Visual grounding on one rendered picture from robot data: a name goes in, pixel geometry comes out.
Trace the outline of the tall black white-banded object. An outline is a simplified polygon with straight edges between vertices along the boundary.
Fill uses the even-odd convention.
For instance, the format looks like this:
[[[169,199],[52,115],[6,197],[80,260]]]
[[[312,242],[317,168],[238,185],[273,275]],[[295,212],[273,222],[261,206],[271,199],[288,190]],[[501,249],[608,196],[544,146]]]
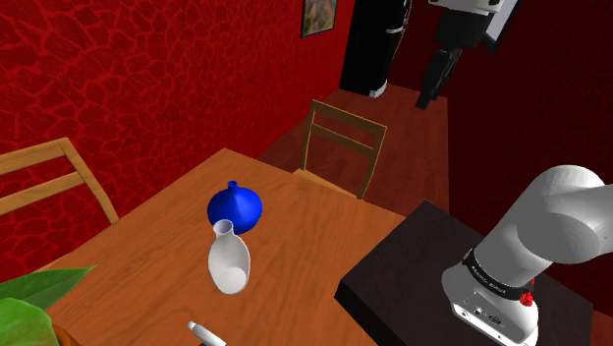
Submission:
[[[387,86],[412,0],[356,0],[339,89],[376,98]]]

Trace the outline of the wooden table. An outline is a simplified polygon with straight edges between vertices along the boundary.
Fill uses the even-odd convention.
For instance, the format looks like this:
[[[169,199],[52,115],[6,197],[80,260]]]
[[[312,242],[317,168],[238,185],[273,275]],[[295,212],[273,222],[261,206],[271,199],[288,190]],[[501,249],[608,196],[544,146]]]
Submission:
[[[207,268],[206,207],[230,181],[263,204],[244,237],[249,282],[235,295]],[[189,321],[227,346],[370,346],[334,294],[400,221],[225,148],[65,256],[87,274],[48,313],[83,346],[197,346]]]

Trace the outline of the brown wooden chair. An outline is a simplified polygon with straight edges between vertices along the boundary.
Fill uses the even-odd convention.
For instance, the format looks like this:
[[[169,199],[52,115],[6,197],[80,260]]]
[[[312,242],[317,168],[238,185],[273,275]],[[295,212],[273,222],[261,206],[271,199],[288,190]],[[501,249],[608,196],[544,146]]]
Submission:
[[[356,140],[353,140],[349,137],[346,137],[342,134],[334,132],[330,129],[324,128],[320,125],[314,123],[314,115],[316,113],[323,114],[331,119],[340,121],[344,124],[350,125],[357,129],[361,129],[371,135],[375,136],[375,141],[373,146],[369,146],[363,143],[360,143]],[[312,181],[321,186],[327,187],[334,191],[343,193],[347,196],[354,196],[358,200],[362,200],[366,190],[369,186],[371,178],[373,176],[376,163],[378,161],[378,157],[380,155],[382,145],[386,136],[387,127],[385,125],[376,123],[374,121],[368,120],[359,115],[350,113],[348,111],[342,110],[340,108],[334,107],[332,105],[323,103],[321,101],[313,99],[310,102],[308,114],[307,114],[307,123],[306,123],[306,131],[303,140],[303,148],[301,155],[301,165],[298,169],[294,171],[294,174]],[[312,135],[321,136],[330,142],[335,144],[339,144],[348,149],[351,149],[357,153],[362,154],[363,156],[368,158],[368,165],[366,168],[365,176],[361,182],[358,192],[353,195],[348,191],[332,184],[331,182],[309,172],[307,170],[307,156],[308,156],[308,147],[310,138]]]

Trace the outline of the white grey pen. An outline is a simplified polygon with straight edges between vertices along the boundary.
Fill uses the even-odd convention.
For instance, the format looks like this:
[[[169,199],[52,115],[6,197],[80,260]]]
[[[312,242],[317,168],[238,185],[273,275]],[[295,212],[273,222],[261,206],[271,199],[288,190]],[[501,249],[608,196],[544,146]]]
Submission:
[[[190,320],[188,329],[200,340],[200,346],[226,346],[226,342],[202,325]]]

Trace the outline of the framed wall picture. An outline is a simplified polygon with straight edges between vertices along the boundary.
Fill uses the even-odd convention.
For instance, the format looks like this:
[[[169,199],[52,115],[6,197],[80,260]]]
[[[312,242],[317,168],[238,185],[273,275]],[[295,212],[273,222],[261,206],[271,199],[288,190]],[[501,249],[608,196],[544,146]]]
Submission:
[[[301,38],[334,28],[338,0],[303,0]]]

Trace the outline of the blue round vase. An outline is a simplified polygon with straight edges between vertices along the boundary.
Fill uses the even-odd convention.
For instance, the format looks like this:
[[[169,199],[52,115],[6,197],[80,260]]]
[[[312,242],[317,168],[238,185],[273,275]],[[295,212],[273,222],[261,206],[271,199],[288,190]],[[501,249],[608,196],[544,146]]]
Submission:
[[[262,201],[253,190],[229,181],[226,189],[217,192],[207,205],[211,225],[221,219],[233,223],[234,233],[241,235],[252,230],[262,215]]]

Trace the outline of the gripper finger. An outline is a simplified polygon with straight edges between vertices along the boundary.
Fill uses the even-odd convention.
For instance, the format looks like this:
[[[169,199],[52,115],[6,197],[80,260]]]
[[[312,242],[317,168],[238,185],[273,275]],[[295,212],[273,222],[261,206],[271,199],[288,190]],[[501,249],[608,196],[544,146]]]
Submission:
[[[448,50],[438,49],[433,53],[420,81],[417,108],[425,110],[431,100],[437,99],[442,87],[453,74],[462,52],[462,48],[455,47]]]

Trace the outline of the black framed white panel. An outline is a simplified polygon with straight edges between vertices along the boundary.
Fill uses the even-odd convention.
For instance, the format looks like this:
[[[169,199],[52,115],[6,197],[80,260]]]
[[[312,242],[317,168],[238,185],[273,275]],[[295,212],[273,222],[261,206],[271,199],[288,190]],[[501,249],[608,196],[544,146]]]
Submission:
[[[482,45],[490,54],[494,54],[497,50],[522,1],[503,0],[500,11],[490,15],[492,20],[481,39]]]

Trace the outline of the green potted plant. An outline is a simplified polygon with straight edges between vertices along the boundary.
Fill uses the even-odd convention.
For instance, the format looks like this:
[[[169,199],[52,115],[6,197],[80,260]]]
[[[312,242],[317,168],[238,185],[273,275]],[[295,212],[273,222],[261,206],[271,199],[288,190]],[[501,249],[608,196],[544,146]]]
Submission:
[[[94,268],[47,269],[0,283],[0,346],[82,346],[46,310]]]

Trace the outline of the light wooden chair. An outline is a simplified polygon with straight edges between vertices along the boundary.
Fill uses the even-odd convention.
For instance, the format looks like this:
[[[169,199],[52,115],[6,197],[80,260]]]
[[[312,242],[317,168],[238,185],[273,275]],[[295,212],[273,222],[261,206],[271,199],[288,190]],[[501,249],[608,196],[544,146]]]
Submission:
[[[0,155],[0,281],[43,270],[119,220],[103,168],[67,138]]]

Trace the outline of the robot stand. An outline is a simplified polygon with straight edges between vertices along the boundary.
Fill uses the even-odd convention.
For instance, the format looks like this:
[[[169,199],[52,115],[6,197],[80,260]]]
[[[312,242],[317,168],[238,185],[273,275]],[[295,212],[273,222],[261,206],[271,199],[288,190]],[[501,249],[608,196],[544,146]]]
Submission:
[[[340,280],[335,298],[377,346],[500,346],[453,314],[441,284],[482,238],[423,202]],[[541,273],[534,302],[536,346],[590,346],[589,300]]]

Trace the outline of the white vase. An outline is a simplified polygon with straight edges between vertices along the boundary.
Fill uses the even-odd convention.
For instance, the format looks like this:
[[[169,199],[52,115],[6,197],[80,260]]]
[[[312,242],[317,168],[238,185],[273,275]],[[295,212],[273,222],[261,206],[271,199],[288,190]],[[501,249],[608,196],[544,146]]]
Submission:
[[[208,253],[208,270],[217,289],[226,295],[238,294],[248,284],[251,256],[245,242],[234,232],[228,219],[213,225],[215,240]]]

